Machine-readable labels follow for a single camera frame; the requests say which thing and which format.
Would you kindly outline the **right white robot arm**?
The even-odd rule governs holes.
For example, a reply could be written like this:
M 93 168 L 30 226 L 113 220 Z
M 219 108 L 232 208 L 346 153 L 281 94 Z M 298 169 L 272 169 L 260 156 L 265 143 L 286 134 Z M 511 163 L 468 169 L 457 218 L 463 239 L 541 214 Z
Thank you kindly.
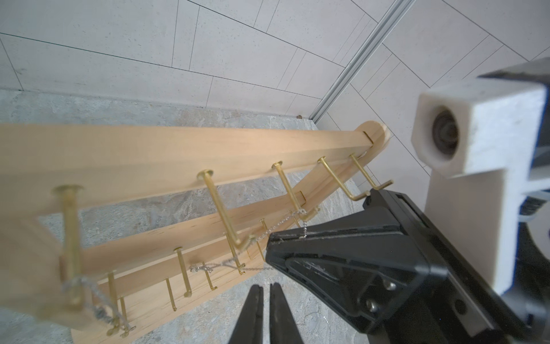
M 511 287 L 493 291 L 405 194 L 269 236 L 266 261 L 371 343 L 548 343 L 549 260 L 518 224 Z

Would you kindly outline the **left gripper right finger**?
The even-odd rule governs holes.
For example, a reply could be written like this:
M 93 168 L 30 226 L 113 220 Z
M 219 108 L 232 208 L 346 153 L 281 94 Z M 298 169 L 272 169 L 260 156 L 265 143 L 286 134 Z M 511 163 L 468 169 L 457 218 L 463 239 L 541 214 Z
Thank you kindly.
M 270 285 L 269 335 L 270 344 L 304 344 L 279 283 Z

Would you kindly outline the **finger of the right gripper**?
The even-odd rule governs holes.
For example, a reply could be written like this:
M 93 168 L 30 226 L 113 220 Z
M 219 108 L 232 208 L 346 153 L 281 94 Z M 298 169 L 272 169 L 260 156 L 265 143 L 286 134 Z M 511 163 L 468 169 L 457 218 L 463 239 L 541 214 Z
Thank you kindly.
M 448 276 L 443 258 L 423 238 L 420 222 L 383 206 L 307 229 L 274 232 L 266 262 L 364 334 Z

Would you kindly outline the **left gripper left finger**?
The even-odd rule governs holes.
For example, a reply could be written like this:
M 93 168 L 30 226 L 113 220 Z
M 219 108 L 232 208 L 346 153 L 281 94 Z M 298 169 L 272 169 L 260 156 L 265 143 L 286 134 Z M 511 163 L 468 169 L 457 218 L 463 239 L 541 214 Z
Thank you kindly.
M 229 344 L 262 344 L 263 318 L 264 289 L 259 285 L 252 285 Z

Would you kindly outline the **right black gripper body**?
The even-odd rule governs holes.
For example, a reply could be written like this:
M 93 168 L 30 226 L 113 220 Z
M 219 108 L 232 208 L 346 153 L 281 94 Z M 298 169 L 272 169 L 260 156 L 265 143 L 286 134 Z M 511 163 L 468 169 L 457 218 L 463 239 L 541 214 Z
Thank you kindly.
M 423 238 L 444 259 L 448 274 L 439 285 L 423 283 L 425 295 L 369 334 L 371 343 L 537 342 L 537 247 L 526 223 L 518 225 L 513 283 L 497 295 L 405 194 L 374 191 L 363 207 L 374 206 L 389 209 L 406 234 Z

